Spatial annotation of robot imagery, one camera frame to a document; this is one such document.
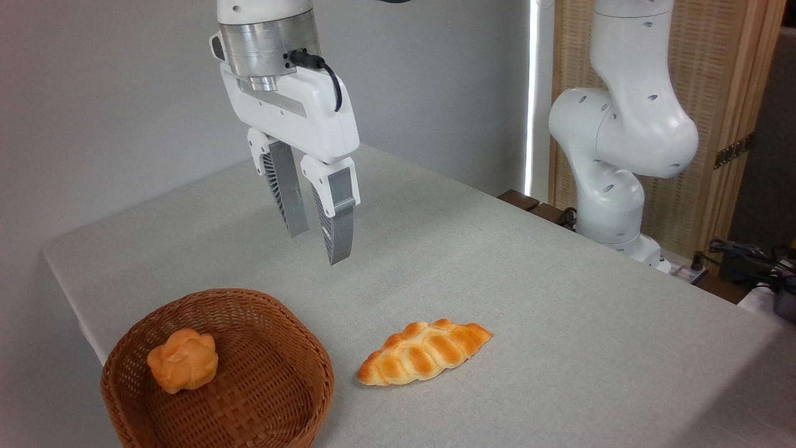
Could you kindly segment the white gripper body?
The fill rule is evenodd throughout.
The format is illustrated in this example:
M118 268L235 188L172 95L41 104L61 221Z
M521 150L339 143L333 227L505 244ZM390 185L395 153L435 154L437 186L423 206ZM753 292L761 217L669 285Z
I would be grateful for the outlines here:
M281 76L276 91L251 90L221 63L221 76L236 116L246 125L286 142L325 164L334 164L360 147L353 106L340 81L342 106L327 73L297 68Z

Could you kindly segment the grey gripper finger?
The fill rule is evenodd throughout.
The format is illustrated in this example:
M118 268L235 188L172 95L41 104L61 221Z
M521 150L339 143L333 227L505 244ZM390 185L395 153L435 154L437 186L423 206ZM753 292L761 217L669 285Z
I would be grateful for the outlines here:
M247 139L257 173L267 180L290 237L305 233L309 224L292 148L255 128L248 130Z
M354 208L361 204L356 168L351 157L325 164L306 155L300 167L310 182L331 266L349 258L354 237Z

